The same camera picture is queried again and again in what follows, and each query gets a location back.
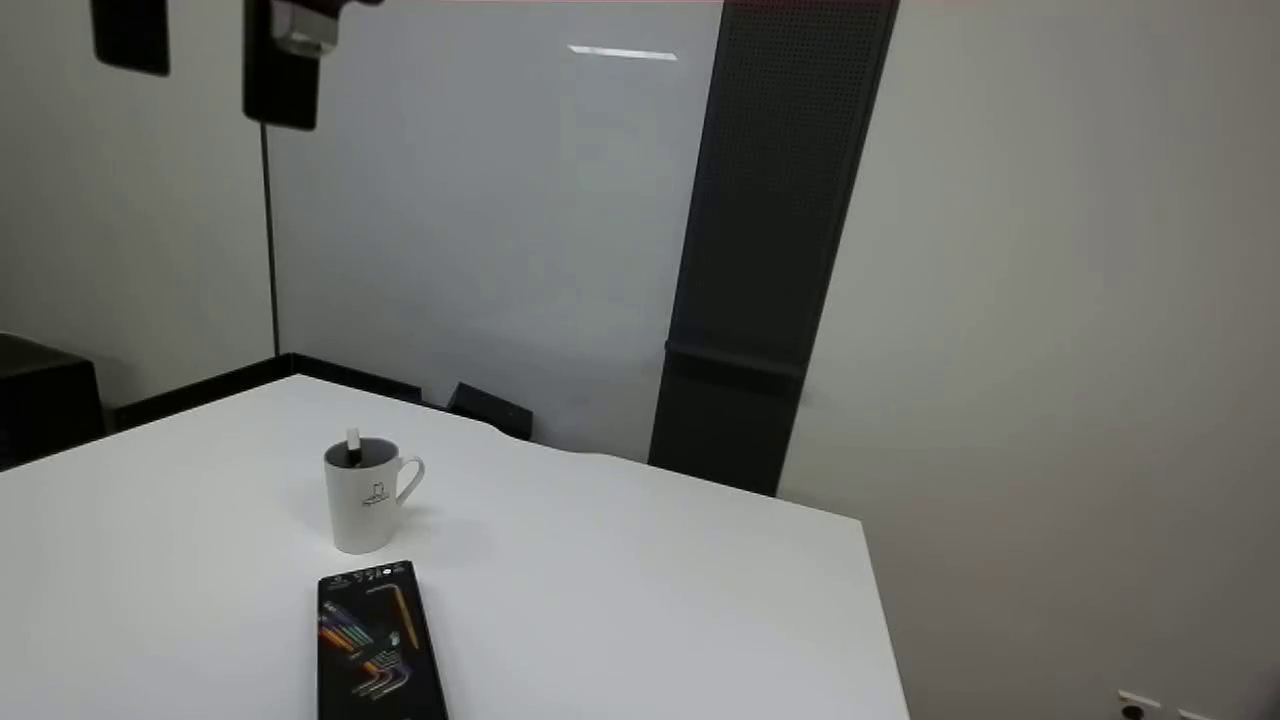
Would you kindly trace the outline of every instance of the black device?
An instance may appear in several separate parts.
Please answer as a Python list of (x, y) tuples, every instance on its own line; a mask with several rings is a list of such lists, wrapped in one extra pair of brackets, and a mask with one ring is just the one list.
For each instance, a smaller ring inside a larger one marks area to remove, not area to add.
[(325, 574), (320, 720), (448, 720), (413, 563)]
[(90, 359), (0, 337), (0, 466), (86, 445), (102, 424)]
[(170, 75), (170, 0), (93, 0), (97, 59)]

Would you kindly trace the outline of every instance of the phone screen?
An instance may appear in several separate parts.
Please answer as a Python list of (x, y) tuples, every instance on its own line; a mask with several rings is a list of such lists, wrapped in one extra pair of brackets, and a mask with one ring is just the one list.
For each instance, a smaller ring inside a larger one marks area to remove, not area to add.
[(320, 720), (448, 720), (413, 563), (320, 578)]

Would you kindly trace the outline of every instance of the white table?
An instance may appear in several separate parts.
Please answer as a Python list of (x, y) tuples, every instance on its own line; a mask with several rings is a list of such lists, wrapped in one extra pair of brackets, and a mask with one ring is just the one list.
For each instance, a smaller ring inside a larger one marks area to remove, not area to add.
[[(349, 424), (431, 466), (328, 544)], [(6, 720), (313, 720), (316, 578), (417, 559), (451, 720), (900, 720), (855, 521), (292, 376), (0, 476)]]

